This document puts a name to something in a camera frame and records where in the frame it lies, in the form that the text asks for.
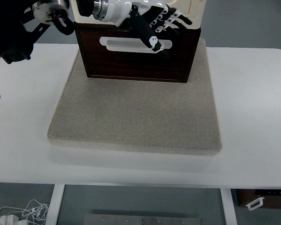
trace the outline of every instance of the white cable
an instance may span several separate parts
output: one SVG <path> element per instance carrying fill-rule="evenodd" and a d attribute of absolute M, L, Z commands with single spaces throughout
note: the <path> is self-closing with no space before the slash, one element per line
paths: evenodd
<path fill-rule="evenodd" d="M 24 210 L 24 209 L 21 209 L 21 208 L 16 208 L 16 207 L 11 207 L 11 206 L 3 206 L 0 208 L 0 210 L 2 209 L 13 209 L 13 210 Z"/>
<path fill-rule="evenodd" d="M 36 201 L 39 206 L 37 207 L 33 207 L 31 209 L 28 209 L 30 203 L 32 201 Z M 44 204 L 44 203 L 40 203 L 38 202 L 37 200 L 33 199 L 31 201 L 29 201 L 27 207 L 25 209 L 21 209 L 21 208 L 15 208 L 15 207 L 9 207 L 9 206 L 4 206 L 4 207 L 1 207 L 1 209 L 3 208 L 9 208 L 9 209 L 15 209 L 15 210 L 20 210 L 20 211 L 14 211 L 14 212 L 10 212 L 7 214 L 7 218 L 9 216 L 9 214 L 11 213 L 19 213 L 19 212 L 22 212 L 22 216 L 23 217 L 26 217 L 26 220 L 31 223 L 31 224 L 35 224 L 35 225 L 44 225 L 45 222 L 46 222 L 46 217 L 47 217 L 47 213 L 48 213 L 48 209 L 49 209 L 49 205 L 48 204 Z M 42 224 L 39 224 L 39 223 L 36 223 L 36 221 L 43 221 Z"/>

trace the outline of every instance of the white handle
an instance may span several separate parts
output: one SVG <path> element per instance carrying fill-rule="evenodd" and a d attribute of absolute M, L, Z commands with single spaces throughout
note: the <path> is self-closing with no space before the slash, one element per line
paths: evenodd
<path fill-rule="evenodd" d="M 170 40 L 159 40 L 165 49 L 173 46 Z M 126 37 L 101 37 L 99 39 L 101 45 L 106 46 L 110 51 L 114 52 L 129 52 L 129 53 L 155 53 L 149 49 L 139 38 Z"/>
<path fill-rule="evenodd" d="M 260 206 L 263 206 L 263 199 L 264 199 L 264 197 L 259 197 L 245 206 L 248 207 L 248 209 L 250 211 L 255 210 L 255 209 L 259 208 Z"/>

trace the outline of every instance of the beige platform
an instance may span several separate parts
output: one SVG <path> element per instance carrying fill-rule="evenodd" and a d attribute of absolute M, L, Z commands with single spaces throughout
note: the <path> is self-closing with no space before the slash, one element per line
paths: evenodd
<path fill-rule="evenodd" d="M 217 154 L 221 141 L 205 41 L 199 41 L 188 83 L 87 78 L 78 54 L 48 139 L 102 150 Z"/>

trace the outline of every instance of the metal plate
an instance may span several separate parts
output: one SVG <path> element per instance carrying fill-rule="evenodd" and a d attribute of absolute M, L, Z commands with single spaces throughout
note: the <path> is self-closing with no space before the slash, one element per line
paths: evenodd
<path fill-rule="evenodd" d="M 199 218 L 86 214 L 84 225 L 201 225 Z"/>

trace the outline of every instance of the robot finger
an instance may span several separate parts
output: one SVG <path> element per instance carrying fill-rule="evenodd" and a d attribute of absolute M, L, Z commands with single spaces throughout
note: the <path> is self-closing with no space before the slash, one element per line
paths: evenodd
<path fill-rule="evenodd" d="M 136 9 L 132 9 L 130 13 L 129 23 L 132 28 L 138 33 L 141 41 L 155 53 L 162 56 L 165 59 L 169 58 L 168 53 L 164 50 L 160 44 L 158 38 L 155 36 L 155 32 L 150 27 L 149 23 L 138 13 Z"/>
<path fill-rule="evenodd" d="M 187 31 L 187 28 L 183 25 L 183 24 L 181 24 L 181 23 L 179 23 L 178 21 L 172 21 L 172 24 L 174 24 L 174 25 L 176 25 L 178 28 L 180 28 L 181 30 L 183 30 L 184 32 L 186 32 Z"/>
<path fill-rule="evenodd" d="M 170 26 L 167 27 L 166 32 L 171 36 L 171 37 L 177 37 L 179 36 L 179 32 L 176 31 L 175 29 L 171 28 Z"/>
<path fill-rule="evenodd" d="M 192 25 L 192 21 L 190 19 L 188 19 L 187 17 L 185 17 L 183 15 L 179 15 L 178 18 L 181 19 L 183 22 L 185 22 L 187 25 Z"/>

